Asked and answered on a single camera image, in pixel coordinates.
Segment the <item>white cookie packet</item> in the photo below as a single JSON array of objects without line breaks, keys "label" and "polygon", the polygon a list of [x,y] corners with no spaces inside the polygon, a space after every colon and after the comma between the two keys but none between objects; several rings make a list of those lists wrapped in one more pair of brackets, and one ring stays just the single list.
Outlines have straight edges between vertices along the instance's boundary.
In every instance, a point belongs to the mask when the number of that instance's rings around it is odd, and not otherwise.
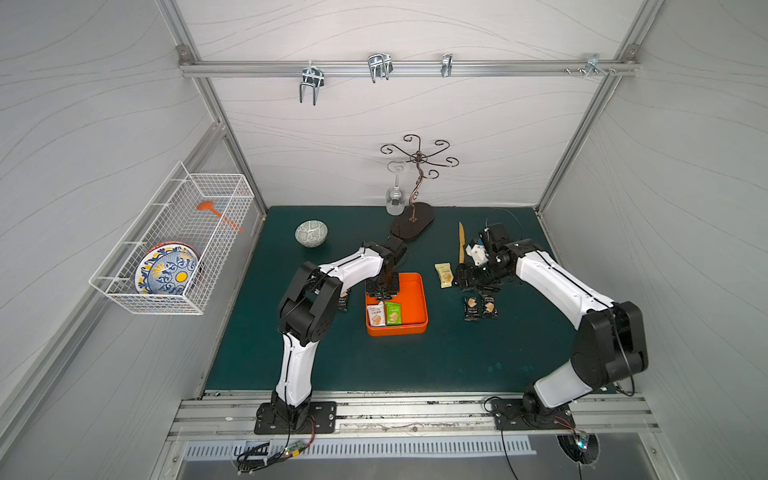
[{"label": "white cookie packet", "polygon": [[368,316],[368,325],[371,328],[385,327],[387,325],[386,308],[383,302],[367,305],[366,312]]}]

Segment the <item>orange storage box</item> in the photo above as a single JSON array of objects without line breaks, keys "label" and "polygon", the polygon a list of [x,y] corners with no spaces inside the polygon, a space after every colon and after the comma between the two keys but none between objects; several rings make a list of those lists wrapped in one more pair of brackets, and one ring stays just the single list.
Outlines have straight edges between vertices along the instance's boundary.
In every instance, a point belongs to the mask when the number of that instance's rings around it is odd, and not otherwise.
[{"label": "orange storage box", "polygon": [[366,318],[367,333],[371,337],[422,334],[428,326],[427,303],[422,277],[418,273],[400,273],[400,290],[393,302],[401,305],[403,323],[394,326],[374,327]]}]

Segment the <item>black cookie packet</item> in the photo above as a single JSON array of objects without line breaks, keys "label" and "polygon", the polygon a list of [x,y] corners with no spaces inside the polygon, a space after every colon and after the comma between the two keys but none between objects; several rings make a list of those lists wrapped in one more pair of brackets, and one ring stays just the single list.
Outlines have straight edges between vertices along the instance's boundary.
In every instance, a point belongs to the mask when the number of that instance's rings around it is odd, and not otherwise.
[{"label": "black cookie packet", "polygon": [[340,312],[347,312],[348,311],[348,303],[349,303],[349,291],[344,290],[341,292],[340,297],[338,299],[337,303],[337,309]]},{"label": "black cookie packet", "polygon": [[478,321],[482,315],[480,303],[475,296],[465,296],[463,298],[464,320],[467,322]]},{"label": "black cookie packet", "polygon": [[492,295],[482,296],[482,310],[481,317],[488,319],[495,319],[498,317],[498,310],[496,306],[495,297]]}]

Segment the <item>yellow cookie packet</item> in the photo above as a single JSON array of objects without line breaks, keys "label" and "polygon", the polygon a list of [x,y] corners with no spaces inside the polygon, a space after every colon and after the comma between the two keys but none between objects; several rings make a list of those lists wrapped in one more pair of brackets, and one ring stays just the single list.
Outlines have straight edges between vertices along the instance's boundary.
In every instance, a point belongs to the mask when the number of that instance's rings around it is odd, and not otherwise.
[{"label": "yellow cookie packet", "polygon": [[434,267],[439,277],[440,287],[443,289],[451,288],[454,282],[454,275],[453,275],[451,264],[438,263],[438,264],[435,264]]}]

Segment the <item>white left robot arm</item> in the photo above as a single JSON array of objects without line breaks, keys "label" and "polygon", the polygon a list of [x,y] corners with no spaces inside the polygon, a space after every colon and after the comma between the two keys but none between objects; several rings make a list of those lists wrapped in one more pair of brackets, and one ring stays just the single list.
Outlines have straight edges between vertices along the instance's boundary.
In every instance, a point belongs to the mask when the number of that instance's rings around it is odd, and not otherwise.
[{"label": "white left robot arm", "polygon": [[311,374],[320,340],[328,333],[341,295],[363,283],[366,294],[390,300],[399,292],[397,264],[407,247],[391,236],[383,244],[365,242],[335,262],[301,265],[278,307],[283,359],[271,406],[291,424],[301,424],[309,411]]}]

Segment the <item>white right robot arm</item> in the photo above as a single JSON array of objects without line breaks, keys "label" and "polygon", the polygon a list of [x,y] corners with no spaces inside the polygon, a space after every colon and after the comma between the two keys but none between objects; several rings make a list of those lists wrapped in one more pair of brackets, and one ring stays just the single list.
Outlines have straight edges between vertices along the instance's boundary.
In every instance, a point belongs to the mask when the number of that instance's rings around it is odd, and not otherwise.
[{"label": "white right robot arm", "polygon": [[532,384],[523,410],[549,414],[649,366],[643,315],[632,302],[603,295],[568,272],[531,239],[513,240],[505,227],[491,224],[474,242],[458,227],[459,264],[455,283],[479,293],[496,291],[506,279],[536,289],[572,324],[576,336],[569,359]]}]

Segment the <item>yellow plastic knife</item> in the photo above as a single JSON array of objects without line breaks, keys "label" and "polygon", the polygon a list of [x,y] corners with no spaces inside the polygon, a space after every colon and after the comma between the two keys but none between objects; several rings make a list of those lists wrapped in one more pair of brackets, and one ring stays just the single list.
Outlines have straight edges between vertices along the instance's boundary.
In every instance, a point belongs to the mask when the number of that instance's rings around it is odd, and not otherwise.
[{"label": "yellow plastic knife", "polygon": [[459,265],[464,264],[465,262],[465,245],[466,245],[466,239],[465,239],[465,230],[462,222],[458,222],[458,241],[459,241],[459,257],[458,257],[458,263]]}]

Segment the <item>dark metal cup stand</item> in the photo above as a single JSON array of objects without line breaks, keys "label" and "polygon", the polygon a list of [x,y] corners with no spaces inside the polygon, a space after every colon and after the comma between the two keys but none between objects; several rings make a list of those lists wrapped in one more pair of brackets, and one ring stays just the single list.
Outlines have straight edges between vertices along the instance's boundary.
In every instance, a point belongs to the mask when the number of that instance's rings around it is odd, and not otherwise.
[{"label": "dark metal cup stand", "polygon": [[450,147],[449,141],[437,139],[432,153],[425,153],[422,147],[422,138],[415,133],[407,133],[402,141],[413,144],[414,148],[406,151],[395,143],[386,143],[380,147],[380,152],[386,156],[396,153],[404,156],[400,160],[392,160],[387,163],[387,168],[395,176],[403,173],[408,166],[413,166],[416,172],[414,186],[408,195],[403,195],[400,200],[402,211],[394,217],[390,232],[395,237],[409,242],[416,239],[435,219],[435,209],[432,205],[419,200],[420,189],[426,180],[436,180],[440,176],[440,169],[457,167],[460,161],[454,156],[446,156],[443,160],[436,156],[443,155]]}]

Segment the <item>clear wine glass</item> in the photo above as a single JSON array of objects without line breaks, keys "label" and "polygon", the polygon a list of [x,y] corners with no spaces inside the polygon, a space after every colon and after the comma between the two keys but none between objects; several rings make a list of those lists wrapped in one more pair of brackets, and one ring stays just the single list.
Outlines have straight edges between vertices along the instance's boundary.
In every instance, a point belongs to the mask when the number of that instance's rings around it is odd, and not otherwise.
[{"label": "clear wine glass", "polygon": [[387,164],[387,169],[395,175],[395,181],[394,185],[387,190],[385,195],[386,210],[389,215],[399,216],[406,207],[405,192],[399,184],[399,175],[405,170],[405,163],[402,161],[391,161]]}]

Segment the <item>green patterned bowl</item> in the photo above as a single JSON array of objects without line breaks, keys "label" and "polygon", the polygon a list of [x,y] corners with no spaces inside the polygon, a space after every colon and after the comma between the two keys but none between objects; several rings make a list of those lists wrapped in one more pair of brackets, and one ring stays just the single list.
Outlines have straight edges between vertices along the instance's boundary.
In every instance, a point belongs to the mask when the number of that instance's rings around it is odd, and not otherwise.
[{"label": "green patterned bowl", "polygon": [[296,241],[306,248],[316,248],[322,245],[328,236],[327,225],[320,220],[307,220],[295,230]]}]

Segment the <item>small metal hook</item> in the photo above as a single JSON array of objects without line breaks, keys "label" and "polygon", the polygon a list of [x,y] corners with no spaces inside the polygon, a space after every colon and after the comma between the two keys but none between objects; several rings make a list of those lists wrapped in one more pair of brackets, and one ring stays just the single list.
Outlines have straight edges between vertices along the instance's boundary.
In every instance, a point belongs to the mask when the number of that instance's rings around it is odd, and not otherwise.
[{"label": "small metal hook", "polygon": [[453,55],[450,53],[446,53],[443,55],[441,60],[441,70],[440,74],[442,78],[449,78],[452,74],[452,61],[453,61]]}]

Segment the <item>orange plastic spoon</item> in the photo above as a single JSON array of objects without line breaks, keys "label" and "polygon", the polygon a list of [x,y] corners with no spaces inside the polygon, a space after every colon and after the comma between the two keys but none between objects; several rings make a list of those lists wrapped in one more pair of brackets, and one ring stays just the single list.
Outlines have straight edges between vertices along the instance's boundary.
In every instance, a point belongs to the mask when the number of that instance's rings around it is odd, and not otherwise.
[{"label": "orange plastic spoon", "polygon": [[220,218],[222,221],[224,221],[225,223],[227,223],[228,225],[233,227],[235,230],[237,230],[239,232],[243,232],[243,229],[239,225],[237,225],[235,222],[233,222],[232,220],[230,220],[229,218],[227,218],[226,216],[224,216],[223,214],[221,214],[220,212],[218,212],[215,209],[215,205],[214,205],[213,201],[203,201],[203,202],[199,203],[197,205],[197,210],[198,211],[209,211],[209,212],[213,213],[214,215],[216,215],[218,218]]}]

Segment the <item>blue yellow patterned plate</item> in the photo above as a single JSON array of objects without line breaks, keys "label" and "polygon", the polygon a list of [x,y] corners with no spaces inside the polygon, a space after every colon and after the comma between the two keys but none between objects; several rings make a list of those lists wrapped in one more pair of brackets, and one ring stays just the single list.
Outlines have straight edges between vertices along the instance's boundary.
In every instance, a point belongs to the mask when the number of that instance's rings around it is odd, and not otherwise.
[{"label": "blue yellow patterned plate", "polygon": [[145,295],[181,295],[199,265],[199,256],[183,243],[167,242],[151,249],[138,263],[135,289]]}]

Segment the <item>metal loop hook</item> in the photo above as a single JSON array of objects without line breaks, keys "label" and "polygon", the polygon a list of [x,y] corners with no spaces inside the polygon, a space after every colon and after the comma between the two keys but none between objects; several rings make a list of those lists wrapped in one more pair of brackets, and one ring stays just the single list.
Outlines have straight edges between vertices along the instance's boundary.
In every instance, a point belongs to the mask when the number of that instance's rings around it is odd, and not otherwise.
[{"label": "metal loop hook", "polygon": [[388,80],[394,69],[392,57],[387,53],[377,53],[369,56],[367,65],[373,83],[376,83],[378,79]]}]

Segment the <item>metal double hook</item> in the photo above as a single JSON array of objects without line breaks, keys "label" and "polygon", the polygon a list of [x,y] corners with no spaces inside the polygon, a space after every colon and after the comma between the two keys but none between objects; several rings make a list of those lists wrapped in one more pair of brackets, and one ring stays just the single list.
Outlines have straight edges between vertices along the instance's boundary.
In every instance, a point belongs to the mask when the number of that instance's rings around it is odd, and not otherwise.
[{"label": "metal double hook", "polygon": [[303,103],[307,92],[311,92],[312,105],[316,106],[319,92],[325,83],[324,72],[314,65],[308,65],[302,70],[299,84],[299,102]]}]

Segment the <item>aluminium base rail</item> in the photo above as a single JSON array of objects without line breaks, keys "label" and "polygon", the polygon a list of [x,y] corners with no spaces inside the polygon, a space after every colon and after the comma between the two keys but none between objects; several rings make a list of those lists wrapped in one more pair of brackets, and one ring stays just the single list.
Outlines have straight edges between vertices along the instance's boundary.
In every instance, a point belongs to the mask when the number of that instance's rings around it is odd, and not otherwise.
[{"label": "aluminium base rail", "polygon": [[[494,432],[491,392],[318,392],[333,401],[335,437],[421,437],[486,435]],[[254,436],[257,410],[270,393],[207,392],[183,400],[169,440],[235,440]],[[661,427],[642,395],[594,394],[570,404],[563,416],[576,428],[595,433],[657,433]]]}]

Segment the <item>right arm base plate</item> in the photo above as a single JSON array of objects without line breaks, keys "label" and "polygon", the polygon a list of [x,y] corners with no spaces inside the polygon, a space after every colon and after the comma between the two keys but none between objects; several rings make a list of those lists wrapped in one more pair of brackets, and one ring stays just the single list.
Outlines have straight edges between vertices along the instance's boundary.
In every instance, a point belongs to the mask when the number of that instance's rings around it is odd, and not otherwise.
[{"label": "right arm base plate", "polygon": [[576,427],[568,404],[549,409],[540,407],[528,396],[523,398],[492,396],[484,402],[483,408],[491,415],[495,429],[499,431],[572,431]]}]

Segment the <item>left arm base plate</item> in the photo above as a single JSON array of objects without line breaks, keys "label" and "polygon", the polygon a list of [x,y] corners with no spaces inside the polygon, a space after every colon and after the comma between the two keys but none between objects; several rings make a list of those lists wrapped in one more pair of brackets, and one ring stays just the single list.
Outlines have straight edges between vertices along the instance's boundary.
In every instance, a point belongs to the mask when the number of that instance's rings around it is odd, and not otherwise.
[{"label": "left arm base plate", "polygon": [[256,435],[331,434],[336,430],[337,403],[305,401],[298,407],[279,398],[262,403],[256,413]]}]

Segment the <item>metal bracket hook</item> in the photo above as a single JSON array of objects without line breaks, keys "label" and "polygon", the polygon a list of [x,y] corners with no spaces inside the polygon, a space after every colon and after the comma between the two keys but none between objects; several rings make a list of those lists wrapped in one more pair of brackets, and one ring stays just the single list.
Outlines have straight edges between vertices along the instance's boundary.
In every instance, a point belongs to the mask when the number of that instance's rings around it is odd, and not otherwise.
[{"label": "metal bracket hook", "polygon": [[598,54],[590,56],[583,66],[576,68],[575,70],[564,68],[563,72],[567,75],[576,75],[582,78],[590,76],[609,77],[617,74],[617,71],[614,68],[604,68],[600,65],[600,57]]}]

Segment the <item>aluminium top rail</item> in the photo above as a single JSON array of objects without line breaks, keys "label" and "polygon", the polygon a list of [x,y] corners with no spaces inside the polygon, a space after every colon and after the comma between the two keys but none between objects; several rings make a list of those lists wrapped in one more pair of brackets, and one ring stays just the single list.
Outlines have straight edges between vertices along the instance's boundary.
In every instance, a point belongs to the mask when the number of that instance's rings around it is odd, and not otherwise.
[{"label": "aluminium top rail", "polygon": [[[432,60],[393,60],[394,78],[442,78],[440,74],[442,59]],[[564,68],[575,70],[583,66],[588,59],[577,60],[467,60],[452,61],[452,74],[449,78],[500,78],[500,77],[555,77],[571,76],[563,72]],[[370,78],[365,60],[319,61],[200,61],[182,65],[180,70],[187,78],[291,78],[299,79],[302,70],[314,65],[324,72],[325,78]],[[600,59],[604,68],[614,68],[616,75],[633,76],[641,68],[637,62]]]}]

